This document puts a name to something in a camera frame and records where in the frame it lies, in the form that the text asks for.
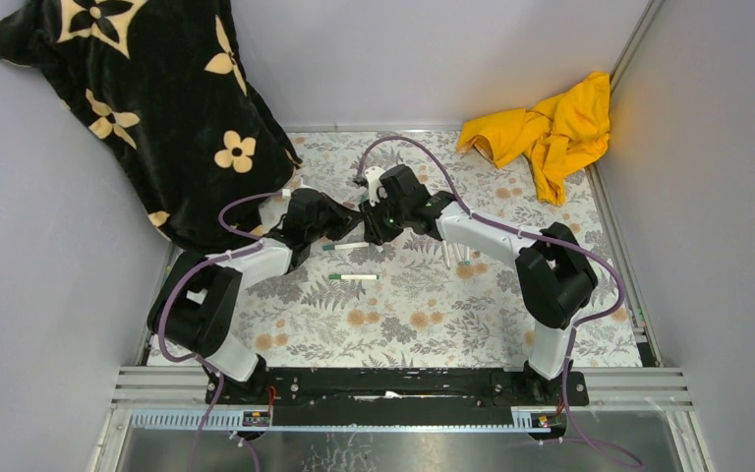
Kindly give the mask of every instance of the floral tablecloth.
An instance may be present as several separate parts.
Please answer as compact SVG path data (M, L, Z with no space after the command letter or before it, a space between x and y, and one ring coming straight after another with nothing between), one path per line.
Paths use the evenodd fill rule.
M306 166L300 179L353 207L362 189L351 183L358 158L386 133L292 134ZM524 158L495 169L472 152L456 154L454 132L409 133L444 164L459 192L477 209L516 223L546 227L567 224L580 244L609 258L610 250L593 191L584 171L566 179L564 206L539 203ZM370 164L388 168L397 161L412 167L431 192L446 189L437 168L417 149L385 143ZM267 227L287 202L262 207ZM362 228L346 241L360 241ZM522 366L534 343L534 321L523 303L516 273L473 253L470 265L448 269L440 244L405 232L383 252L370 247L323 251L319 242L298 270L269 279L239 294L232 329L271 366L290 367L498 367ZM611 306L615 290L600 278L587 310ZM377 281L329 280L331 273L377 273ZM167 365L153 339L148 363ZM183 352L173 346L173 352ZM631 367L641 361L625 309L578 329L576 366Z

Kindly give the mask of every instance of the reflective metal surface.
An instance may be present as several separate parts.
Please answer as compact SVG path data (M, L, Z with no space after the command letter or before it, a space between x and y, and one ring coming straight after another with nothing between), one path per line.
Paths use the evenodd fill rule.
M641 456L648 472L681 470L668 423L656 412L576 413L590 436ZM133 428L120 471L186 471L192 431ZM547 442L527 435L464 433L277 433L253 442L265 472L487 472L615 471L586 445ZM224 433L204 432L196 454L199 472L253 471L250 452Z

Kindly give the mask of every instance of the yellow cloth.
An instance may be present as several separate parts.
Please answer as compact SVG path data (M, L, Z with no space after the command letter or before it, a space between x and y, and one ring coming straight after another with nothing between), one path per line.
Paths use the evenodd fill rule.
M565 203L563 179L601 158L610 140L610 76L585 81L547 98L531 111L502 111L464 124L458 151L476 148L502 168L524 153L531 161L537 197Z

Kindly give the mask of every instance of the floral patterned blanket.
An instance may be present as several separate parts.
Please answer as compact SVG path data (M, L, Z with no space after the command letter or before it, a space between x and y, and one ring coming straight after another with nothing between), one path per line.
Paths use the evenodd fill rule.
M202 253L247 244L219 211L281 188L301 162L238 50L229 0L29 0L0 22L0 59L41 71L112 149L151 223ZM256 204L225 219L261 224Z
M301 179L353 207L363 189L351 178L363 150L385 133L306 133L291 135L305 167ZM585 171L565 180L563 206L537 200L531 169L517 159L495 169L480 155L455 153L458 133L408 133L434 152L474 208L516 223L571 228L579 243L611 261L609 241ZM406 144L377 147L370 165L389 168L398 160L412 167L431 192L447 189L438 170ZM261 208L265 225L276 224L287 202L274 199ZM346 242L363 240L363 227ZM440 244L406 231L384 245L324 251L320 241L297 270L265 280L239 294L232 329L271 366L291 367L522 367L534 346L534 319L525 309L516 272L485 255L471 253L469 265L443 262ZM592 264L600 285L584 310L594 314L617 296L610 277ZM380 280L329 280L330 273L377 273ZM170 350L179 354L177 346ZM167 365L160 351L150 365ZM578 367L641 365L625 308L578 329Z

